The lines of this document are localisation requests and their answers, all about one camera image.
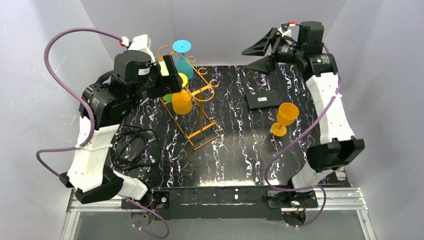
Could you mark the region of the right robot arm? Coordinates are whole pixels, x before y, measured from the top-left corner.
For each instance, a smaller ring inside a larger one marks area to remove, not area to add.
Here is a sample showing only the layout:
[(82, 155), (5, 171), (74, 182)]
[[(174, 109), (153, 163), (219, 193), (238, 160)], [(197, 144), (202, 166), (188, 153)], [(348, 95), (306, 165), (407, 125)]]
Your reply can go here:
[(320, 142), (309, 147), (307, 162), (288, 182), (289, 192), (312, 191), (330, 173), (349, 165), (364, 149), (365, 141), (351, 129), (343, 106), (342, 82), (333, 54), (323, 43), (324, 25), (319, 21), (298, 24), (297, 40), (291, 35), (294, 21), (282, 23), (252, 46), (243, 50), (245, 56), (258, 60), (247, 68), (270, 75), (278, 64), (295, 65), (312, 96), (317, 119), (305, 130), (319, 127)]

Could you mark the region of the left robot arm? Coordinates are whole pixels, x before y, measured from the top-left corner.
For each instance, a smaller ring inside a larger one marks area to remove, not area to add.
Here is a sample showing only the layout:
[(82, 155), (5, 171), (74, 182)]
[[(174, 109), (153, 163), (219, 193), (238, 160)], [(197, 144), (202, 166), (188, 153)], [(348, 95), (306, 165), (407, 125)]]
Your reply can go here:
[(60, 175), (82, 204), (120, 196), (140, 200), (148, 187), (139, 179), (105, 167), (120, 123), (147, 99), (161, 98), (182, 90), (171, 54), (162, 57), (166, 74), (154, 57), (139, 50), (126, 50), (114, 59), (113, 70), (101, 75), (82, 94), (76, 152), (70, 169)]

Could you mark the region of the blue wine glass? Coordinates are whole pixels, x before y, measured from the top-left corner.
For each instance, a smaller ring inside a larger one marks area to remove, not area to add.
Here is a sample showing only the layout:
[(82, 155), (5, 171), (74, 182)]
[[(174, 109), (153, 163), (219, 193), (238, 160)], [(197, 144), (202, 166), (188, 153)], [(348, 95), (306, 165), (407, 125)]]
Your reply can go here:
[(176, 70), (179, 73), (184, 74), (189, 80), (194, 76), (194, 69), (185, 59), (185, 53), (191, 49), (192, 45), (188, 40), (180, 39), (173, 43), (172, 49), (180, 54), (180, 57), (176, 61)]

